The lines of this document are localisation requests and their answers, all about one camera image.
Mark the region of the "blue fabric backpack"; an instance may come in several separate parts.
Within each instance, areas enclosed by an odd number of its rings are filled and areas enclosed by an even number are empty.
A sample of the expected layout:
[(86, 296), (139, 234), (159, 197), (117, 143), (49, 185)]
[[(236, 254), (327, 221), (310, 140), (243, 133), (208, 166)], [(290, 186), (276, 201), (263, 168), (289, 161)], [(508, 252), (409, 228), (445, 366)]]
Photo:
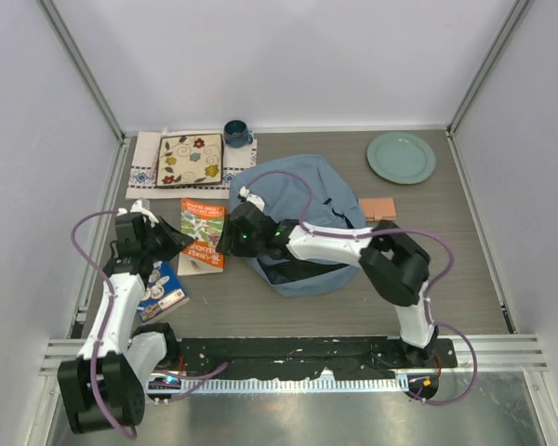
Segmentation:
[[(274, 221), (297, 220), (331, 229), (361, 229), (364, 214), (350, 185), (322, 156), (289, 156), (254, 166), (247, 186), (265, 202)], [(238, 206), (238, 193), (229, 209)], [(323, 295), (347, 285), (359, 271), (354, 266), (327, 261), (273, 260), (259, 255), (246, 263), (284, 297)]]

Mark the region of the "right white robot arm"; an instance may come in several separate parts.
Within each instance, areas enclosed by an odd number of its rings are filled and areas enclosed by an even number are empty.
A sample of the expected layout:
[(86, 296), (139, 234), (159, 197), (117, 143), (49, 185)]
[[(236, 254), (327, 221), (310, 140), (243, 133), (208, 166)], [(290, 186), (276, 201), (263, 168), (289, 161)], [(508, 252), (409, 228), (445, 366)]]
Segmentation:
[(428, 298), (431, 258), (393, 223), (381, 222), (373, 229), (331, 229), (293, 219), (276, 222), (254, 204), (241, 203), (225, 217), (217, 251), (357, 267), (378, 295), (394, 305), (405, 362), (420, 367), (434, 359), (438, 328)]

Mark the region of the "blue cartoon book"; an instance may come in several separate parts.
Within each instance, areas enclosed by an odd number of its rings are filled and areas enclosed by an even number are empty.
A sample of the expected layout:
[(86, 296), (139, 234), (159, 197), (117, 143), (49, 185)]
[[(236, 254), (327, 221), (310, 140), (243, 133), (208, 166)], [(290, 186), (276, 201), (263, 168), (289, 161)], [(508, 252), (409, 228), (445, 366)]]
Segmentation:
[(171, 265), (155, 261), (137, 316), (142, 324), (152, 323), (188, 302), (189, 297)]

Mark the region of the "orange treehouse book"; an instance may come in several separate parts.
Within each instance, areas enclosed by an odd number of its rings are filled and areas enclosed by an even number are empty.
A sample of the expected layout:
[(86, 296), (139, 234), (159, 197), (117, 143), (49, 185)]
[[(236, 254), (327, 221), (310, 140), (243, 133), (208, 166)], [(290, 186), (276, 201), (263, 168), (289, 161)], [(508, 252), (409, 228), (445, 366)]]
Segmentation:
[(224, 271), (224, 255), (217, 252), (226, 208), (200, 203), (192, 199), (181, 201), (180, 231), (193, 238), (178, 257), (178, 275), (193, 276)]

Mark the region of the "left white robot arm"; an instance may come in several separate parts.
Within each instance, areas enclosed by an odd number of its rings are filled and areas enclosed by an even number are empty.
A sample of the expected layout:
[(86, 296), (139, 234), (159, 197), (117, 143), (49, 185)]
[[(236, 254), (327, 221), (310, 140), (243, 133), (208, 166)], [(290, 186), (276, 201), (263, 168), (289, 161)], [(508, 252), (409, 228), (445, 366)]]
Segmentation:
[(154, 262), (172, 259), (193, 240), (146, 209), (120, 209), (114, 217), (111, 258), (104, 267), (87, 261), (103, 280), (96, 319), (76, 357), (60, 364), (57, 379), (73, 433), (112, 428), (134, 439), (149, 376), (155, 368), (172, 369), (179, 359), (168, 324), (131, 333), (139, 302)]

